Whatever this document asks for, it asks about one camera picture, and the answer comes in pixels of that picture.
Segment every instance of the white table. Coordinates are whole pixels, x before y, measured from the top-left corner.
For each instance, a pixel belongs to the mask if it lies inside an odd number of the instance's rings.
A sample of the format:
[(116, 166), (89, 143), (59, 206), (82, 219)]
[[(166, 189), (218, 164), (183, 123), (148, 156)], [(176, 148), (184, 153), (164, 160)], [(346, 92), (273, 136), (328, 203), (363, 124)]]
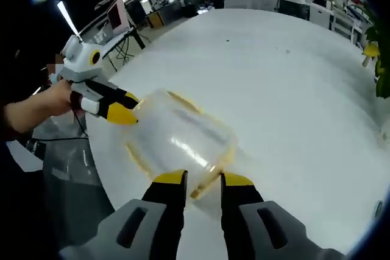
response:
[[(377, 144), (375, 85), (361, 51), (302, 19), (259, 10), (212, 10), (169, 31), (111, 79), (142, 98), (166, 88), (230, 125), (265, 200), (284, 207), (321, 247), (347, 253), (385, 196), (390, 151)], [(150, 182), (121, 128), (87, 116), (90, 144), (115, 209)], [(227, 259), (220, 222), (190, 206), (177, 259)]]

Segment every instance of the cable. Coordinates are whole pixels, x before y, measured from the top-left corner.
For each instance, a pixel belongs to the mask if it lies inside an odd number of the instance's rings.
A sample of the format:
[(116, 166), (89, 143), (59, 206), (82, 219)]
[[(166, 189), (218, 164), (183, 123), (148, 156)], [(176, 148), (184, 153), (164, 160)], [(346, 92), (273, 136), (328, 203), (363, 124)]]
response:
[(145, 38), (145, 39), (147, 39), (147, 41), (149, 42), (149, 44), (151, 44), (152, 42), (149, 40), (149, 38), (148, 37), (145, 37), (144, 35), (141, 35), (140, 33), (138, 33), (139, 34), (139, 36), (141, 36), (141, 37), (143, 37), (143, 38)]
[(129, 61), (129, 57), (134, 57), (134, 55), (127, 53), (129, 50), (129, 38), (126, 38), (122, 42), (122, 45), (120, 47), (116, 47), (115, 50), (117, 51), (116, 59), (123, 60), (122, 67)]
[(81, 122), (80, 122), (80, 120), (79, 120), (79, 117), (77, 117), (77, 115), (76, 115), (76, 113), (74, 112), (74, 110), (72, 110), (72, 112), (73, 112), (74, 117), (75, 117), (76, 120), (77, 120), (77, 123), (79, 123), (79, 126), (80, 126), (81, 131), (84, 133), (84, 135), (85, 135), (86, 137), (69, 137), (69, 138), (53, 138), (53, 139), (38, 139), (38, 138), (33, 138), (33, 137), (31, 137), (31, 140), (34, 140), (34, 141), (59, 141), (59, 140), (89, 139), (89, 138), (88, 138), (88, 137), (89, 137), (88, 134), (85, 133), (85, 130), (84, 130), (84, 128), (83, 128), (82, 125), (81, 125)]
[(87, 139), (89, 140), (88, 137), (69, 137), (69, 138), (53, 138), (53, 139), (39, 139), (39, 138), (30, 138), (31, 140), (34, 141), (59, 141), (59, 140), (77, 140), (77, 139)]
[(77, 115), (76, 115), (76, 113), (74, 112), (74, 110), (72, 110), (72, 112), (73, 112), (74, 117), (76, 117), (77, 122), (79, 123), (79, 126), (80, 126), (81, 131), (85, 134), (86, 137), (89, 137), (88, 134), (85, 133), (85, 130), (84, 130), (84, 128), (82, 127), (81, 122), (80, 122), (80, 120), (79, 120), (79, 117), (77, 117)]

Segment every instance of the transparent plastic container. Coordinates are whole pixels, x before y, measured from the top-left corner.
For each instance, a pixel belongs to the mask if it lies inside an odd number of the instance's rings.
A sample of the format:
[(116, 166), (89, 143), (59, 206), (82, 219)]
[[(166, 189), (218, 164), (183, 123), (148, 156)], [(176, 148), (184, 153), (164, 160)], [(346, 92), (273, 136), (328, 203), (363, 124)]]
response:
[(200, 198), (235, 159), (231, 129), (177, 94), (155, 91), (133, 113), (138, 123), (123, 134), (131, 160), (151, 180), (187, 170), (187, 199)]

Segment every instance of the hand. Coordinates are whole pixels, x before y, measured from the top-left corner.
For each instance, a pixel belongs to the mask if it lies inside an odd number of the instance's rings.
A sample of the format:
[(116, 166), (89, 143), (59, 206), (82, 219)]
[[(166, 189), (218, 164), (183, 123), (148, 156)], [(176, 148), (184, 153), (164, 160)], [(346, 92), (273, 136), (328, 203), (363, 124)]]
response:
[(71, 93), (70, 83), (62, 79), (38, 95), (48, 115), (60, 116), (71, 109)]

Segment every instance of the floor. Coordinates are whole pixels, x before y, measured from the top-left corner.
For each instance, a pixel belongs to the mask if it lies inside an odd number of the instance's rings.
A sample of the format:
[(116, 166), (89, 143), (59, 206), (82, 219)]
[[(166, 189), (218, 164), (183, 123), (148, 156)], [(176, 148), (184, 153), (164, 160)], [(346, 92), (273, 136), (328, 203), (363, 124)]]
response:
[[(179, 26), (180, 24), (184, 23), (187, 20), (189, 20), (189, 18), (180, 18), (177, 21), (174, 21), (173, 23), (167, 26), (163, 26), (158, 29), (151, 29), (150, 27), (147, 27), (138, 31), (138, 33), (141, 39), (144, 41), (144, 44), (148, 46), (150, 42), (157, 40), (162, 35), (164, 35), (165, 33), (169, 32), (170, 30)], [(129, 37), (128, 39), (124, 40), (119, 45), (119, 47), (122, 47), (124, 51), (126, 51), (127, 48), (126, 53), (134, 56), (134, 57), (129, 57), (129, 59), (126, 60), (127, 62), (131, 61), (131, 59), (135, 58), (142, 51), (142, 49), (139, 47), (137, 42), (132, 37)], [(110, 78), (116, 73), (113, 66), (116, 68), (116, 70), (119, 70), (120, 68), (123, 67), (124, 64), (126, 64), (126, 62), (124, 62), (124, 60), (120, 56), (118, 56), (118, 51), (114, 50), (113, 52), (109, 53), (108, 57), (105, 58), (105, 63), (103, 65), (105, 76), (107, 78)]]

